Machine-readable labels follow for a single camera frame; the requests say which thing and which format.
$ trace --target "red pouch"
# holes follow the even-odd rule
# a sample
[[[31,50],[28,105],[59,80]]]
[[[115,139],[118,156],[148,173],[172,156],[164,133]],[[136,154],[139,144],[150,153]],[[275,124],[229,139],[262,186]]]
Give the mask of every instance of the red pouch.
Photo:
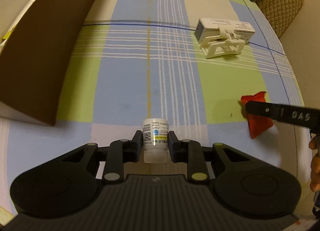
[[[250,100],[252,101],[260,101],[265,102],[264,99],[265,91],[261,91],[253,96],[242,96],[241,102],[245,106],[246,103]],[[249,124],[249,132],[250,137],[252,139],[256,138],[260,134],[262,134],[265,130],[273,126],[273,122],[270,118],[258,115],[250,115],[248,114],[248,124]]]

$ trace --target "white bottle cap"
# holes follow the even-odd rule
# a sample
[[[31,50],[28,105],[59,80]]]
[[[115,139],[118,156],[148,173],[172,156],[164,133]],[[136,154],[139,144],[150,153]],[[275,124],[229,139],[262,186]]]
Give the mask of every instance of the white bottle cap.
[[[167,150],[144,150],[143,152],[145,163],[166,163],[168,160]]]

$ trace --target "white plastic bracket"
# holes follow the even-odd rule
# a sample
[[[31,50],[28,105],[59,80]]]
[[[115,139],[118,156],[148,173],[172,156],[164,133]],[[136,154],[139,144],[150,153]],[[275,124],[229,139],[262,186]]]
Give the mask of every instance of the white plastic bracket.
[[[232,26],[219,25],[220,34],[205,37],[200,44],[206,59],[226,54],[240,54],[245,45],[244,40],[239,40]]]

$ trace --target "beige quilted fabric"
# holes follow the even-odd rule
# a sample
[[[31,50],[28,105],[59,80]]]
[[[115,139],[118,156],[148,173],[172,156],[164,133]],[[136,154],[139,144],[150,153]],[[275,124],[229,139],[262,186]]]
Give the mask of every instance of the beige quilted fabric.
[[[257,0],[261,9],[278,38],[295,18],[304,0]]]

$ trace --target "bedsheet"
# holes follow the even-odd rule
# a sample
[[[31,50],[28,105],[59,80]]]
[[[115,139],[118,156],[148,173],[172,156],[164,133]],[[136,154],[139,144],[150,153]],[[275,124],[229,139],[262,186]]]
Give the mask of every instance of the bedsheet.
[[[206,60],[194,37],[199,18],[245,21],[256,33],[237,56]],[[178,138],[223,142],[281,167],[308,191],[307,129],[275,125],[251,140],[239,99],[302,106],[281,43],[249,0],[96,0],[78,36],[57,124],[0,119],[0,205],[15,212],[9,187],[20,173],[88,142],[131,138],[149,117]]]

